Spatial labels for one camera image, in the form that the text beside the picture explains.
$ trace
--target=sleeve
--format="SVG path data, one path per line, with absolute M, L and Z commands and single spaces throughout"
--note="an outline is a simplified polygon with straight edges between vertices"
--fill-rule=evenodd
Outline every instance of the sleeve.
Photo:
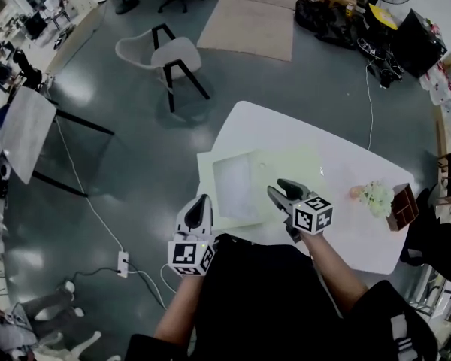
M 346 317 L 350 345 L 358 359 L 412 361 L 437 358 L 437 342 L 428 324 L 388 281 L 357 301 Z
M 144 361 L 145 359 L 182 361 L 188 358 L 186 349 L 146 335 L 135 334 L 130 338 L 125 361 Z

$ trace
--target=black shirt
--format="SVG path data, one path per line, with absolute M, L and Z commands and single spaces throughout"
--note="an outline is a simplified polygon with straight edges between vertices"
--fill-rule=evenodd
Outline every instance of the black shirt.
M 427 323 L 389 282 L 376 284 L 341 318 L 308 256 L 292 246 L 220 238 L 199 299 L 190 359 L 436 360 Z M 143 359 L 187 355 L 134 335 L 126 361 Z

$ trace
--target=paper sheet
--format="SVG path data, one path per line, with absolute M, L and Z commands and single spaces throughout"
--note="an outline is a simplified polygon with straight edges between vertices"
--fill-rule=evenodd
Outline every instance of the paper sheet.
M 308 146 L 280 151 L 201 153 L 197 160 L 201 180 L 198 194 L 210 196 L 213 230 L 283 220 L 283 214 L 267 195 L 267 186 L 277 187 L 279 178 L 305 184 L 325 198 L 329 197 L 319 157 Z M 234 202 L 241 202 L 245 209 L 239 210 Z

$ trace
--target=light green paper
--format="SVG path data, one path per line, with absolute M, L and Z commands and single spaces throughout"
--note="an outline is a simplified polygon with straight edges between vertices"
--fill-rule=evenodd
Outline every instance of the light green paper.
M 243 153 L 248 154 L 249 157 L 251 188 L 259 211 L 259 217 L 254 220 L 236 220 L 219 215 L 213 164 Z M 279 189 L 277 185 L 277 179 L 279 178 L 299 182 L 326 199 L 329 197 L 324 177 L 321 174 L 320 159 L 316 151 L 306 145 L 280 151 L 254 150 L 235 151 L 234 153 L 200 153 L 197 155 L 197 161 L 201 181 L 197 194 L 206 193 L 210 196 L 213 207 L 213 231 L 249 226 L 273 220 L 283 220 L 283 214 L 279 212 L 267 195 L 268 186 L 274 186 Z

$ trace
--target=gray floor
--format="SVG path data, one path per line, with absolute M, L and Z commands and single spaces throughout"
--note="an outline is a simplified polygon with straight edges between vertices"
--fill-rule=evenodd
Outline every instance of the gray floor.
M 197 77 L 212 99 L 204 100 L 184 81 L 176 89 L 177 112 L 170 114 L 164 87 L 145 71 L 118 59 L 115 43 L 162 22 L 176 35 L 196 42 L 217 0 L 191 0 L 187 14 L 181 13 L 178 4 L 158 14 L 161 1 L 141 0 L 138 8 L 124 16 L 116 16 L 109 6 L 102 27 L 58 74 L 51 93 L 64 109 L 115 131 L 109 138 L 62 121 L 77 170 L 97 211 L 136 266 L 156 280 L 168 303 L 172 294 L 160 282 L 159 269 L 166 261 L 175 215 L 197 190 L 195 155 L 212 148 L 236 102 L 248 100 L 271 108 L 363 147 L 368 144 L 370 110 L 365 60 L 357 52 L 322 43 L 296 26 L 292 62 L 200 50 L 203 67 Z M 374 78 L 370 86 L 371 150 L 431 185 L 436 139 L 427 93 L 410 77 L 388 90 L 381 89 Z M 39 169 L 76 186 L 56 126 Z M 14 300 L 48 293 L 76 271 L 117 263 L 117 244 L 87 203 L 40 181 L 32 179 L 25 186 L 16 177 L 11 179 L 5 220 L 10 230 L 6 265 Z M 398 265 L 389 279 L 404 293 L 414 270 Z M 361 276 L 369 284 L 380 279 Z M 166 277 L 177 284 L 167 269 Z M 83 325 L 68 333 L 68 343 L 82 341 L 96 329 L 104 335 L 84 359 L 123 356 L 129 336 L 152 334 L 162 316 L 137 275 L 123 280 L 102 272 L 78 278 L 75 303 L 86 317 Z

